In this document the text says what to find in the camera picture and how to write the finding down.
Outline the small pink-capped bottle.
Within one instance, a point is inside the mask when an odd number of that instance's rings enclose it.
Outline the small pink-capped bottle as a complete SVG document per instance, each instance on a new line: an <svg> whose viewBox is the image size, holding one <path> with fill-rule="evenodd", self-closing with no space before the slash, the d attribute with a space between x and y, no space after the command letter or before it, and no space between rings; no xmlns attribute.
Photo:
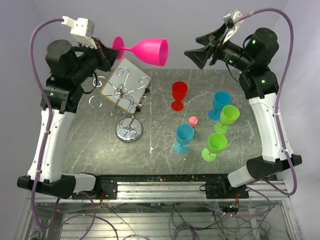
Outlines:
<svg viewBox="0 0 320 240"><path fill-rule="evenodd" d="M196 116L191 116L188 119L188 124L194 128L198 124L198 118Z"/></svg>

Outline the green wine glass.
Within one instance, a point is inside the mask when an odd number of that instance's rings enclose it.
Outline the green wine glass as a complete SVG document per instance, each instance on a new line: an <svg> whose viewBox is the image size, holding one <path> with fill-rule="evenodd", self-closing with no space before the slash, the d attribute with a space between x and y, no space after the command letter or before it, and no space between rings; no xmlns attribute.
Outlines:
<svg viewBox="0 0 320 240"><path fill-rule="evenodd" d="M214 130L217 133L225 134L228 131L228 126L232 125L240 116L239 109L231 104L223 107L220 113L220 122L214 125Z"/></svg>
<svg viewBox="0 0 320 240"><path fill-rule="evenodd" d="M222 152L228 145L227 138L218 132L212 133L206 143L206 148L201 152L202 158L207 162L213 162L217 154Z"/></svg>

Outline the blue wine glass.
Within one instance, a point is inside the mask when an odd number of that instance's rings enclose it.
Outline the blue wine glass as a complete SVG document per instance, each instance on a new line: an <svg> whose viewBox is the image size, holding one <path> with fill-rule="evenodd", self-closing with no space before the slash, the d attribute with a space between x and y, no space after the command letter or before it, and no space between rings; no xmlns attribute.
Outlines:
<svg viewBox="0 0 320 240"><path fill-rule="evenodd" d="M187 123L180 124L175 133L174 150L180 154L186 153L194 134L195 131L191 125Z"/></svg>
<svg viewBox="0 0 320 240"><path fill-rule="evenodd" d="M231 96L225 91L218 91L215 93L211 109L208 112L208 117L211 120L217 121L220 119L223 108L231 102Z"/></svg>

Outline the magenta plastic wine glass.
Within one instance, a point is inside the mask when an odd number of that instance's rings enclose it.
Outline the magenta plastic wine glass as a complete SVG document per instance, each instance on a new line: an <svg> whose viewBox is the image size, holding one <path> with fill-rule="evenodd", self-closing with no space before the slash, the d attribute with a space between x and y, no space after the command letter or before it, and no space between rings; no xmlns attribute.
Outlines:
<svg viewBox="0 0 320 240"><path fill-rule="evenodd" d="M115 37L112 48L119 50L120 59L125 51L132 52L140 61L153 65L164 67L169 56L169 43L165 38L147 38L141 40L133 47L125 47L125 42L121 36Z"/></svg>

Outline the red plastic wine glass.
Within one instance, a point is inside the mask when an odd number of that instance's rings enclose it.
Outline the red plastic wine glass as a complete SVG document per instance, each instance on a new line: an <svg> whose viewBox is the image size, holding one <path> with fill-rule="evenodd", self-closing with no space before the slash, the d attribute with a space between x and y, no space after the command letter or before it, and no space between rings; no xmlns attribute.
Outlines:
<svg viewBox="0 0 320 240"><path fill-rule="evenodd" d="M184 108L184 104L182 101L187 95L188 85L183 81L176 81L172 85L171 90L172 97L174 99L174 101L171 103L171 108L174 111L179 112Z"/></svg>

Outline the green wine glass rear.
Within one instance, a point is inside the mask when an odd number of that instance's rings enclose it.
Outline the green wine glass rear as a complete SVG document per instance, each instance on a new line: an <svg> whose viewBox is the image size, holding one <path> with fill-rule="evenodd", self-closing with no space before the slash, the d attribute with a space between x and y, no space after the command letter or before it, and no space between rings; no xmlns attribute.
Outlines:
<svg viewBox="0 0 320 240"><path fill-rule="evenodd" d="M214 130L217 133L225 134L228 131L228 126L232 125L240 116L239 109L231 104L223 107L220 113L220 122L214 125Z"/></svg>

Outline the chrome wine glass rack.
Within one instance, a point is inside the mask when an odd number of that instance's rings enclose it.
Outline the chrome wine glass rack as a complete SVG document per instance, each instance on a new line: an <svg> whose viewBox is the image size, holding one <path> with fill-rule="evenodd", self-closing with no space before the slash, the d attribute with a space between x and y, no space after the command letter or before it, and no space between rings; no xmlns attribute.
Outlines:
<svg viewBox="0 0 320 240"><path fill-rule="evenodd" d="M140 110L142 105L145 105L148 102L149 98L144 94L139 106L136 107L135 113ZM115 135L121 142L132 143L137 141L142 136L144 127L142 123L134 116L134 113L129 113L118 107L117 103L113 103L113 106L110 110L110 115L118 120L118 123L115 126Z"/></svg>

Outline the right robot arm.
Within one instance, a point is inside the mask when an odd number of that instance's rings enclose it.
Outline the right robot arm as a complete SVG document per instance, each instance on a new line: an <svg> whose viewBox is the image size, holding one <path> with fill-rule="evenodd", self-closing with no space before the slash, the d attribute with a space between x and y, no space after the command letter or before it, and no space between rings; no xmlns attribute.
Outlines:
<svg viewBox="0 0 320 240"><path fill-rule="evenodd" d="M268 67L279 49L278 37L269 28L260 27L249 35L243 46L228 39L227 26L195 39L203 47L186 50L187 56L199 69L207 61L214 65L222 61L240 71L238 82L254 114L262 144L261 156L247 160L246 165L228 174L220 186L221 194L233 197L238 187L302 164L294 154L280 115L280 87L276 75Z"/></svg>

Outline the small whiteboard with wooden frame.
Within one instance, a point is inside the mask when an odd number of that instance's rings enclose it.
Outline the small whiteboard with wooden frame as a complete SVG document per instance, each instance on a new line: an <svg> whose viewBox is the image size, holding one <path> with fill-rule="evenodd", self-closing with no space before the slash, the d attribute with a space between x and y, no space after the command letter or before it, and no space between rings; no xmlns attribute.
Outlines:
<svg viewBox="0 0 320 240"><path fill-rule="evenodd" d="M151 77L126 58L115 68L101 94L134 114L151 82Z"/></svg>

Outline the green wine glass front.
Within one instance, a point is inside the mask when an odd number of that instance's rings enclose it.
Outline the green wine glass front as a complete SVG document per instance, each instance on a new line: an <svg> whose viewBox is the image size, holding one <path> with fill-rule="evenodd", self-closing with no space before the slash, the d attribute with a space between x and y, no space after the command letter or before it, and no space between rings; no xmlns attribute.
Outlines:
<svg viewBox="0 0 320 240"><path fill-rule="evenodd" d="M218 132L212 133L206 143L206 148L201 152L202 158L207 162L213 162L217 154L222 152L228 145L227 138Z"/></svg>

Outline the aluminium mounting rail frame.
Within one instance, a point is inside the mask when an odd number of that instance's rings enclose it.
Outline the aluminium mounting rail frame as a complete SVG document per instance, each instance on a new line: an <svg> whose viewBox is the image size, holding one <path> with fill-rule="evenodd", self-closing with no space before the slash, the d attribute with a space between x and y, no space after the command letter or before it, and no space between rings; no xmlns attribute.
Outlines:
<svg viewBox="0 0 320 240"><path fill-rule="evenodd" d="M106 175L98 195L37 196L21 240L299 240L283 181L233 188L224 174Z"/></svg>

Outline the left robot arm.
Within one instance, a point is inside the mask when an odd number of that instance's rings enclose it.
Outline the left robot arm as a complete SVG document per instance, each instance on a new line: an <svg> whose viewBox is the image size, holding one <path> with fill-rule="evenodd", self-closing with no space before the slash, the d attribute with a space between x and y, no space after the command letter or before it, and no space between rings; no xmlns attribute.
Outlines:
<svg viewBox="0 0 320 240"><path fill-rule="evenodd" d="M44 87L41 106L41 128L31 167L20 176L17 186L61 199L84 191L96 199L102 193L99 175L92 173L63 174L63 152L67 134L85 91L82 83L96 74L108 72L120 51L104 46L94 38L96 48L73 46L65 39L51 42L45 56L50 77Z"/></svg>

